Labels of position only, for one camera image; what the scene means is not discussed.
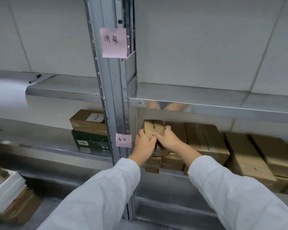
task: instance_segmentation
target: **person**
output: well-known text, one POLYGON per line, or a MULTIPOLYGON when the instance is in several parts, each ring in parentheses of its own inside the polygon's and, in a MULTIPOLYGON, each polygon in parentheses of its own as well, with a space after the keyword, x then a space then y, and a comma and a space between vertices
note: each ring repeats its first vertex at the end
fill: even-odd
POLYGON ((201 155, 181 142, 170 126, 163 136, 153 135, 149 141, 141 129, 128 158, 121 158, 112 169, 97 173, 71 192, 38 230, 112 229, 121 220, 140 181, 140 168, 152 155, 157 140, 189 167, 190 181, 227 230, 288 230, 288 206, 260 182, 235 175, 212 157, 201 155))

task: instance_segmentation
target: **pink sticky note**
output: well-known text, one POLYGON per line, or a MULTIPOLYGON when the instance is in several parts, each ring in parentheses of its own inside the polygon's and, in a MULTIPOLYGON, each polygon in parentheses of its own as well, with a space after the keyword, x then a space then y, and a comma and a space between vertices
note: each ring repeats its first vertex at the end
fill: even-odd
POLYGON ((126 28, 100 28, 101 49, 105 58, 127 58, 126 28))
POLYGON ((124 135, 124 134, 117 134, 116 133, 116 146, 117 147, 125 147, 131 148, 132 147, 132 139, 131 135, 124 135))

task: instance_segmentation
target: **white shirt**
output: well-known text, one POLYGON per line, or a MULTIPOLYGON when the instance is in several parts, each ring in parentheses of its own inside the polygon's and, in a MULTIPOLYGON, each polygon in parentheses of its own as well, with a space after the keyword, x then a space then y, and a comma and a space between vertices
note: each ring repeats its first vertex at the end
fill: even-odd
MULTIPOLYGON (((197 158, 188 174, 227 230, 288 230, 288 207, 257 180, 233 174, 210 156, 197 158)), ((38 230, 110 230, 139 181, 138 165, 122 158, 71 192, 38 230)))

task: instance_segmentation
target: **barcode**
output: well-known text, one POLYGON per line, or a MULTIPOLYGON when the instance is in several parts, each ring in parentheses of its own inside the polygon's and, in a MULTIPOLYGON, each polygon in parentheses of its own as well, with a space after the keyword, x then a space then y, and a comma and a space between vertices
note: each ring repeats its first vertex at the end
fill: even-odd
POLYGON ((78 144, 82 144, 82 145, 86 145, 88 146, 88 143, 86 141, 82 141, 82 140, 77 140, 78 144))
POLYGON ((81 152, 85 152, 85 153, 90 153, 90 149, 89 148, 80 148, 81 152))

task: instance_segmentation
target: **white box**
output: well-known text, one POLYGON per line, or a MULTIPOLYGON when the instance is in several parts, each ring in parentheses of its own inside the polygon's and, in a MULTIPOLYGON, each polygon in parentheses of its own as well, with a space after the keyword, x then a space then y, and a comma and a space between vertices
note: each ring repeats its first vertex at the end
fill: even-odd
POLYGON ((25 180, 16 171, 6 170, 9 177, 0 184, 0 213, 3 213, 27 187, 25 180))

